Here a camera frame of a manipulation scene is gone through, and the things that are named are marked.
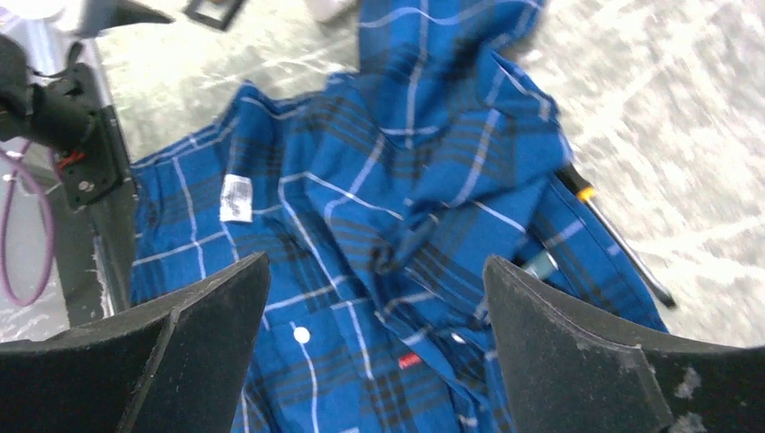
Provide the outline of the black hinged display case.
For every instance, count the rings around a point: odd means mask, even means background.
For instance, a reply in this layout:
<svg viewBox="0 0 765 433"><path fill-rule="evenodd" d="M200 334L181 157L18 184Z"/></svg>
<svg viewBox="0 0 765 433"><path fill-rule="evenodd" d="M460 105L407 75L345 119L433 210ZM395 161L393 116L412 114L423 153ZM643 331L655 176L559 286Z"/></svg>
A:
<svg viewBox="0 0 765 433"><path fill-rule="evenodd" d="M193 22L226 32L245 0L190 0L182 12Z"/></svg>

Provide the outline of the blue plaid shirt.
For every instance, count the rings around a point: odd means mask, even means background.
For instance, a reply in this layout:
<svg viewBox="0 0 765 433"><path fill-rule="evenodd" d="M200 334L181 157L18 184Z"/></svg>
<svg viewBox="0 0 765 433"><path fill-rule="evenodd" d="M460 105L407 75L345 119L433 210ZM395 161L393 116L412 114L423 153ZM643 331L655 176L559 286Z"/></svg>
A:
<svg viewBox="0 0 765 433"><path fill-rule="evenodd" d="M511 432L484 262L658 331L622 248L557 178L555 101L502 49L540 1L364 1L360 68L138 161L132 298L254 252L272 276L234 432Z"/></svg>

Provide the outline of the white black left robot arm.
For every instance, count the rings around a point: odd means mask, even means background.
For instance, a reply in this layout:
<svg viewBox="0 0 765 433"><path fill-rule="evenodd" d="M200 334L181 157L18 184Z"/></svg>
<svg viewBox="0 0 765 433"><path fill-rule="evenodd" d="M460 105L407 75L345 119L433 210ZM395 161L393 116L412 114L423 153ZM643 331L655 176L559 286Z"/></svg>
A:
<svg viewBox="0 0 765 433"><path fill-rule="evenodd" d="M173 18L138 1L1 3L1 139L70 152L108 141L111 93L95 39Z"/></svg>

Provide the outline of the black yellow screwdriver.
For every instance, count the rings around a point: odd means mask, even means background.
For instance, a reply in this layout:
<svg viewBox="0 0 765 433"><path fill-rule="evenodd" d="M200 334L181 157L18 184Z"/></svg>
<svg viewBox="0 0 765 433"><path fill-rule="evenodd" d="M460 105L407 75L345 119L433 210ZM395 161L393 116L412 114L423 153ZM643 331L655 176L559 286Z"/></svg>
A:
<svg viewBox="0 0 765 433"><path fill-rule="evenodd" d="M649 267L631 248L628 242L597 206L595 200L596 190L593 184L579 174L572 164L568 164L558 170L556 175L563 185L575 195L581 203L588 207L596 219L604 226L605 230L627 256L631 265L639 274L642 282L652 292L655 298L668 309L676 309L677 302L668 288L657 279Z"/></svg>

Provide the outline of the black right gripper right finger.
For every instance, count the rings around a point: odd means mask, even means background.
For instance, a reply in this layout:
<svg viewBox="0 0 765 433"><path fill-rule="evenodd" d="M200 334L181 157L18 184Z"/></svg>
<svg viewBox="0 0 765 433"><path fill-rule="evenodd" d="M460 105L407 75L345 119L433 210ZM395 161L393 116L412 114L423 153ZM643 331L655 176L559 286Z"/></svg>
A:
<svg viewBox="0 0 765 433"><path fill-rule="evenodd" d="M498 256L483 279L518 431L763 431L762 347L637 325Z"/></svg>

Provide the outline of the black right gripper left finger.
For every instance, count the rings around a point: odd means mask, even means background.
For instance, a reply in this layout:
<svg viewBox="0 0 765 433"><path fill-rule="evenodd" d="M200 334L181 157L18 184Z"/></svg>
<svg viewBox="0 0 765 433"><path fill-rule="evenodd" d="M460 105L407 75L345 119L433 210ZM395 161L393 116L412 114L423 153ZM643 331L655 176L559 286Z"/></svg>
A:
<svg viewBox="0 0 765 433"><path fill-rule="evenodd" d="M270 283L255 253L111 318L2 344L2 431L227 432Z"/></svg>

